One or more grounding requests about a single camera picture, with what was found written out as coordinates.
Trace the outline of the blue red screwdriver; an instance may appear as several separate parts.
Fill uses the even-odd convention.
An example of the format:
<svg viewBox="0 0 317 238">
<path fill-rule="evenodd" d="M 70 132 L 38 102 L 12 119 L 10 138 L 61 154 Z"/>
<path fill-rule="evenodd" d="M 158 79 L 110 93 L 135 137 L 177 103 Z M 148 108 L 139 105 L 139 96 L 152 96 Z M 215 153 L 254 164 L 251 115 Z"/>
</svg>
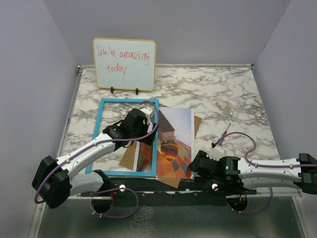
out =
<svg viewBox="0 0 317 238">
<path fill-rule="evenodd" d="M 219 140 L 215 143 L 216 146 L 222 146 L 222 143 L 224 141 L 224 138 L 229 130 L 231 126 L 231 123 L 229 123 L 228 127 L 226 128 L 226 130 L 224 131 L 224 133 L 222 134 L 222 136 L 219 138 Z"/>
</svg>

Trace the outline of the brown frame backing board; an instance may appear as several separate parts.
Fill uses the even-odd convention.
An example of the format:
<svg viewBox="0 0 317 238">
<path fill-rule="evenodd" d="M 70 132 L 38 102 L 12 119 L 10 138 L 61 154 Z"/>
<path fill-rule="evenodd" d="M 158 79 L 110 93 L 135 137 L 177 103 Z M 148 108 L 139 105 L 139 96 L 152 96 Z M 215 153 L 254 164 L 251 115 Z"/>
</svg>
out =
<svg viewBox="0 0 317 238">
<path fill-rule="evenodd" d="M 202 122 L 202 119 L 200 117 L 194 116 L 195 136 L 197 135 L 201 122 Z M 133 169 L 135 152 L 136 152 L 136 143 L 133 143 L 129 148 L 127 148 L 119 164 L 127 169 Z M 176 179 L 176 178 L 158 178 L 157 181 L 164 183 L 168 186 L 171 186 L 173 188 L 178 188 L 180 184 L 180 179 Z"/>
</svg>

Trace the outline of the blue picture frame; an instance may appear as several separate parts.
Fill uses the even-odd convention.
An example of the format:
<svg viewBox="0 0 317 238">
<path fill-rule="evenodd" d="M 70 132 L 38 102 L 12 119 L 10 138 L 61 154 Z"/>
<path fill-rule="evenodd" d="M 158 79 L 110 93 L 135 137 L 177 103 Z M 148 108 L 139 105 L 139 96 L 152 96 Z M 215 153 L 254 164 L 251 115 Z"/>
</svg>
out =
<svg viewBox="0 0 317 238">
<path fill-rule="evenodd" d="M 97 119 L 96 119 L 96 124 L 94 128 L 94 133 L 93 133 L 93 139 L 95 139 L 99 132 L 100 129 L 100 124 L 102 120 L 102 114 L 104 110 L 104 104 L 105 103 L 141 103 L 144 101 L 144 99 L 101 99 L 100 106 L 99 106 L 99 111 L 97 114 Z M 150 170 L 148 172 L 138 172 L 135 169 L 131 171 L 104 171 L 104 173 L 108 176 L 125 176 L 125 177 L 156 177 L 156 169 L 157 169 L 157 144 L 158 144 L 158 133 L 155 133 L 154 141 L 152 144 L 152 153 L 151 153 L 151 166 Z"/>
</svg>

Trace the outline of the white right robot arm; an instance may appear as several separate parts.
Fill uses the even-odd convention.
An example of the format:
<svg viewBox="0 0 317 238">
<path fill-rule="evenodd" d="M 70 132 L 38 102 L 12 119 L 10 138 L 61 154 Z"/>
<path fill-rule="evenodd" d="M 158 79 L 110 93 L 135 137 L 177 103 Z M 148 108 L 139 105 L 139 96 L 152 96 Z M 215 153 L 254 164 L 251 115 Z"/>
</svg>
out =
<svg viewBox="0 0 317 238">
<path fill-rule="evenodd" d="M 211 180 L 211 189 L 226 196 L 266 187 L 287 187 L 317 193 L 317 160 L 307 153 L 297 158 L 264 161 L 225 156 L 218 161 L 199 151 L 190 171 Z"/>
</svg>

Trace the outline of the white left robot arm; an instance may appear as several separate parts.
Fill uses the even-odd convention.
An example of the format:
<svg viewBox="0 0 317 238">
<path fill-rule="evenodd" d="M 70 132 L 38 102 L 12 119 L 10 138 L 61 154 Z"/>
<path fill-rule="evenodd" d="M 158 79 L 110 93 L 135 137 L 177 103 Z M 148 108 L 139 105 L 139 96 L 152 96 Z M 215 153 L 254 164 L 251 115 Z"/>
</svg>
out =
<svg viewBox="0 0 317 238">
<path fill-rule="evenodd" d="M 157 108 L 132 109 L 125 119 L 107 126 L 96 138 L 81 148 L 56 159 L 43 158 L 32 181 L 36 204 L 50 208 L 61 205 L 68 197 L 92 192 L 105 195 L 110 189 L 108 176 L 101 170 L 81 175 L 80 171 L 100 157 L 131 142 L 152 145 L 158 127 Z"/>
</svg>

